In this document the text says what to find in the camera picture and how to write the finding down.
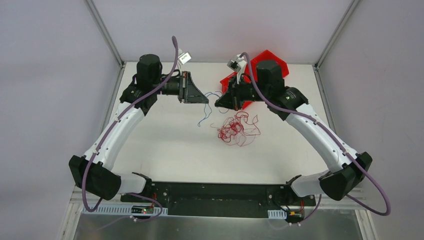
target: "white wall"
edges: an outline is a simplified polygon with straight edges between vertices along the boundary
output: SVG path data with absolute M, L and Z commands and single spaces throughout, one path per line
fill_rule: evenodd
M 226 63 L 269 49 L 288 63 L 315 63 L 351 0 L 95 0 L 126 61 L 149 51 L 170 62 L 171 36 L 193 62 Z
M 0 239 L 56 239 L 118 65 L 82 0 L 1 1 L 0 43 Z
M 382 240 L 424 234 L 423 10 L 422 0 L 362 1 L 320 71 L 337 132 L 373 156 L 369 172 L 392 203 L 389 217 L 373 217 Z

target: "red tangled wire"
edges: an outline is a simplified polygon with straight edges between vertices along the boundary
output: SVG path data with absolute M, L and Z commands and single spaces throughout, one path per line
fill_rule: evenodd
M 239 111 L 236 115 L 227 118 L 222 127 L 218 128 L 218 138 L 224 141 L 227 145 L 239 145 L 240 147 L 249 145 L 253 142 L 256 136 L 261 135 L 261 131 L 256 126 L 258 115 L 253 117 L 249 123 L 249 113 Z

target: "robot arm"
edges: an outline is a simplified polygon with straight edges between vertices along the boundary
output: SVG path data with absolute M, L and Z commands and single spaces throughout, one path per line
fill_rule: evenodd
M 237 72 L 229 81 L 227 92 L 215 102 L 216 107 L 239 110 L 244 101 L 258 102 L 262 98 L 258 95 L 253 84 L 240 80 L 240 71 L 244 72 L 246 61 L 237 60 L 239 55 L 231 59 L 228 66 Z M 356 156 L 356 161 L 367 171 L 372 158 L 366 152 L 358 152 L 344 143 L 328 126 L 321 121 L 308 99 L 296 88 L 285 86 L 280 66 L 273 60 L 264 60 L 257 64 L 257 86 L 261 93 L 274 105 L 290 110 L 292 113 L 268 108 L 277 114 L 283 121 L 293 126 L 302 134 L 324 159 L 328 170 L 309 176 L 296 176 L 287 184 L 297 197 L 314 194 L 327 194 L 334 200 L 341 200 L 359 182 L 364 179 L 363 173 L 346 156 Z M 315 121 L 296 114 L 303 113 L 313 116 Z M 320 126 L 324 125 L 346 149 L 342 152 L 331 136 Z
M 209 103 L 208 98 L 194 85 L 191 73 L 176 70 L 170 74 L 177 74 L 174 74 L 158 92 L 132 106 L 132 103 L 164 80 L 166 75 L 161 73 L 162 64 L 158 56 L 146 54 L 140 57 L 137 74 L 123 91 L 117 111 L 105 130 L 82 157 L 74 155 L 69 161 L 72 176 L 79 188 L 83 185 L 87 164 L 93 158 L 85 183 L 88 192 L 106 200 L 112 199 L 116 194 L 142 192 L 146 182 L 150 180 L 148 177 L 134 172 L 113 173 L 111 170 L 125 141 L 157 101 L 157 95 L 175 95 L 181 103 Z

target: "black mounting plate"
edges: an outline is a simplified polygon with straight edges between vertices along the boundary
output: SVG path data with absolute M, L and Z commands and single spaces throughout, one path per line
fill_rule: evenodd
M 151 198 L 156 194 L 156 200 L 168 208 L 168 215 L 174 216 L 268 218 L 268 210 L 279 210 L 280 205 L 300 206 L 302 199 L 305 206 L 316 205 L 314 196 L 293 198 L 287 189 L 291 190 L 285 184 L 148 182 L 140 195 Z M 291 202 L 284 202 L 290 198 L 285 195 L 290 195 Z M 146 202 L 131 195 L 120 200 Z

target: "blue wire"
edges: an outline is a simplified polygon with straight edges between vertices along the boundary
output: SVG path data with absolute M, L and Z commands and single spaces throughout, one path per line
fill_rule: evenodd
M 217 96 L 217 97 L 219 98 L 220 96 L 219 96 L 218 94 L 216 94 L 216 93 L 220 93 L 221 95 L 223 94 L 223 93 L 222 93 L 222 92 L 220 92 L 220 91 L 216 91 L 215 93 L 213 93 L 213 92 L 209 91 L 209 92 L 205 93 L 205 94 L 204 94 L 204 96 L 205 96 L 206 98 L 208 98 L 210 95 L 214 95 L 214 96 Z M 209 107 L 209 110 L 210 110 L 209 114 L 207 114 L 207 113 L 206 113 L 206 107 Z M 222 113 L 222 114 L 226 114 L 226 113 L 228 113 L 229 109 L 228 109 L 226 112 L 222 112 L 222 111 L 220 111 L 220 110 L 218 110 L 218 111 L 219 111 L 220 113 Z M 201 122 L 203 122 L 204 120 L 208 119 L 208 118 L 211 116 L 211 114 L 212 114 L 212 108 L 211 108 L 211 106 L 209 105 L 209 103 L 204 105 L 203 112 L 204 112 L 204 118 L 203 118 L 202 120 L 200 120 L 200 121 L 197 123 L 197 126 L 198 126 L 199 128 L 200 128 L 200 123 L 201 123 Z

